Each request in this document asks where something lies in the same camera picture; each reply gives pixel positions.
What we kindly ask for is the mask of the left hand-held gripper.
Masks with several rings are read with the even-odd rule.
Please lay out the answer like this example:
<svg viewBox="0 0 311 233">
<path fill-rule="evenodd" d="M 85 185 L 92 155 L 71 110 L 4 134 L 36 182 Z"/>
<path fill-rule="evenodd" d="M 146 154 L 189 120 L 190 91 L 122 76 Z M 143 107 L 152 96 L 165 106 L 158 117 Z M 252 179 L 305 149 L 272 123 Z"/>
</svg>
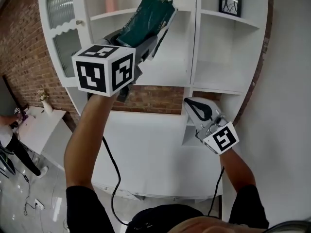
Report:
<svg viewBox="0 0 311 233">
<path fill-rule="evenodd" d="M 118 94 L 118 101 L 126 101 L 131 86 L 142 75 L 139 64 L 153 52 L 157 36 L 151 36 L 133 48 L 117 41 L 120 34 L 117 30 L 72 56 L 80 91 L 105 97 Z"/>
</svg>

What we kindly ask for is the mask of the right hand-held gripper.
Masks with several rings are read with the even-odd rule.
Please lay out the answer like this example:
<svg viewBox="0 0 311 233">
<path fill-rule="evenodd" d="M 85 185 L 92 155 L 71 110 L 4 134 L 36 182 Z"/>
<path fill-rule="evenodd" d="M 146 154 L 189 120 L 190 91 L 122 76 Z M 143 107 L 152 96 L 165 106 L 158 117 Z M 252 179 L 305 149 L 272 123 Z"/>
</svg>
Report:
<svg viewBox="0 0 311 233">
<path fill-rule="evenodd" d="M 193 125 L 198 129 L 196 138 L 216 155 L 221 155 L 239 143 L 231 121 L 227 121 L 218 105 L 200 97 L 189 97 L 183 105 Z"/>
</svg>

